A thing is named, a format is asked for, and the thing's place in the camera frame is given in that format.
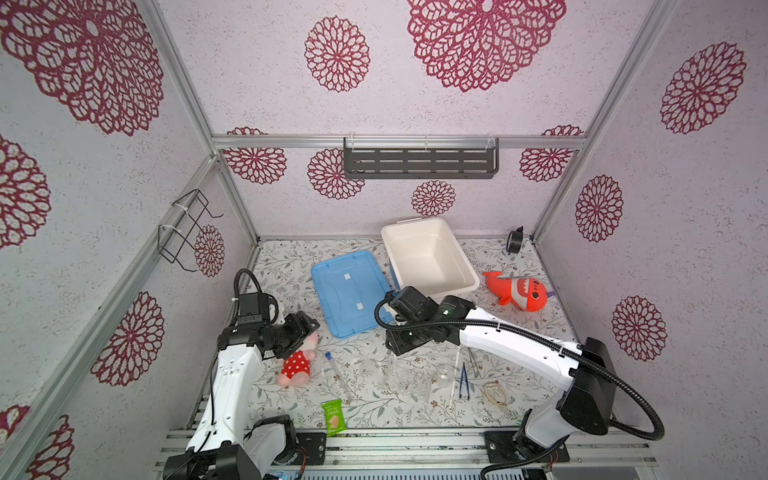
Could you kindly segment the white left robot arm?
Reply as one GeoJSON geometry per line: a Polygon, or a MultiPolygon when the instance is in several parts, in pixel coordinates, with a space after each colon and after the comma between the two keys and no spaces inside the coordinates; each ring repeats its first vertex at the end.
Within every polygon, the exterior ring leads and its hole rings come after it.
{"type": "Polygon", "coordinates": [[[309,464],[287,414],[249,427],[246,400],[264,369],[265,354],[279,358],[316,342],[317,320],[299,311],[280,324],[240,322],[217,339],[218,357],[209,376],[211,393],[185,451],[167,459],[164,479],[271,479],[272,465],[309,464]]]}

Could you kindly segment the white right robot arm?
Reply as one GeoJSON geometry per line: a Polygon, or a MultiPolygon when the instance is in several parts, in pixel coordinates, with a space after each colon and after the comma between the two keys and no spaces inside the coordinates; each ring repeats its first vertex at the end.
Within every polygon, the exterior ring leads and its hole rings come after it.
{"type": "Polygon", "coordinates": [[[397,356],[430,342],[450,342],[492,353],[558,387],[552,398],[524,414],[508,456],[518,464],[547,458],[577,432],[605,435],[615,428],[650,441],[665,435],[659,414],[616,374],[606,346],[594,338],[579,344],[545,337],[458,297],[442,305],[431,300],[417,304],[392,300],[389,305],[396,313],[394,322],[378,323],[386,331],[386,347],[397,356]],[[625,393],[645,413],[649,430],[615,418],[617,392],[625,393]]]}

